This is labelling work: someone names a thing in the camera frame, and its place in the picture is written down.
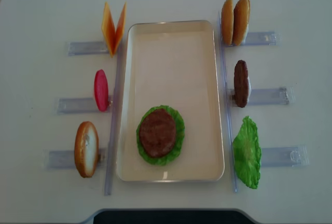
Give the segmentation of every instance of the tomato slice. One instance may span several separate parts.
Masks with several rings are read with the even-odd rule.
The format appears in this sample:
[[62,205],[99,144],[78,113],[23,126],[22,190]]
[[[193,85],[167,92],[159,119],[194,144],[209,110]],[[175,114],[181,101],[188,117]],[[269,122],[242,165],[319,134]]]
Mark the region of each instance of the tomato slice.
[[94,98],[99,111],[106,111],[108,103],[108,83],[105,72],[98,70],[94,78]]

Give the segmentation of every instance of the hamburger patty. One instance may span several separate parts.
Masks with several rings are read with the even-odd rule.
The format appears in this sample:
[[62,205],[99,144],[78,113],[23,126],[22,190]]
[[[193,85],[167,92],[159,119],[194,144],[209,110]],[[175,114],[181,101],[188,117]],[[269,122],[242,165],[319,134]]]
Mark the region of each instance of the hamburger patty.
[[175,145],[174,119],[165,109],[154,110],[142,121],[139,138],[150,157],[160,158],[167,155]]
[[235,102],[239,107],[245,107],[248,102],[249,81],[245,61],[239,60],[234,70]]

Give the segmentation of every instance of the cheese slice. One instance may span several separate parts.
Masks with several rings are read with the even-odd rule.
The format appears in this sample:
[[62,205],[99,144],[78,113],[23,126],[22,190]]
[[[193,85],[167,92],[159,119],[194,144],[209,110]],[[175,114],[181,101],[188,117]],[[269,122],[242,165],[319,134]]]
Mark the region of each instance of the cheese slice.
[[110,53],[110,56],[115,55],[123,34],[125,32],[126,24],[126,13],[127,13],[127,2],[124,4],[117,28],[115,30],[114,22],[112,19],[112,14],[110,12],[110,7],[107,2],[105,2],[103,21],[102,21],[102,32]]

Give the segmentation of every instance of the lettuce leaf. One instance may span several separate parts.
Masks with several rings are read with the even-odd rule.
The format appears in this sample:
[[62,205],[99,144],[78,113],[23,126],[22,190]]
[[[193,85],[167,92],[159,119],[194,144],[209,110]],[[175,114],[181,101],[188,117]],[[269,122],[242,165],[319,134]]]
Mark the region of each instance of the lettuce leaf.
[[257,189],[260,179],[261,148],[256,123],[249,116],[243,119],[233,142],[235,172],[249,188]]
[[[144,150],[141,142],[140,142],[140,137],[139,137],[139,132],[140,132],[140,127],[143,122],[143,120],[148,116],[150,113],[152,113],[154,110],[157,109],[165,109],[174,119],[175,125],[176,125],[176,141],[173,149],[168,153],[167,155],[161,157],[161,158],[151,158]],[[139,126],[137,127],[136,130],[136,140],[137,140],[137,147],[139,149],[139,154],[142,156],[142,158],[153,165],[161,165],[164,166],[168,164],[169,162],[172,162],[174,159],[176,159],[180,153],[181,153],[181,148],[182,148],[182,143],[183,139],[185,137],[185,123],[180,115],[180,113],[173,109],[170,106],[156,106],[152,107],[147,113],[143,116]]]

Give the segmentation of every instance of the hamburger bun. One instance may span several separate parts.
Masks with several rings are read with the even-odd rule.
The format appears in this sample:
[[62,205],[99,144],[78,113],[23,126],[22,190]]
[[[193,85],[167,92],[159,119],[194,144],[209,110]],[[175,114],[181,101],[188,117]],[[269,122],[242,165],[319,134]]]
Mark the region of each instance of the hamburger bun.
[[75,139],[75,165],[81,177],[92,177],[98,162],[99,139],[93,123],[85,121],[78,127]]
[[250,16],[250,1],[239,0],[234,8],[234,32],[233,43],[240,45],[248,33]]
[[222,36],[224,43],[231,45],[233,38],[233,0],[226,0],[222,8]]

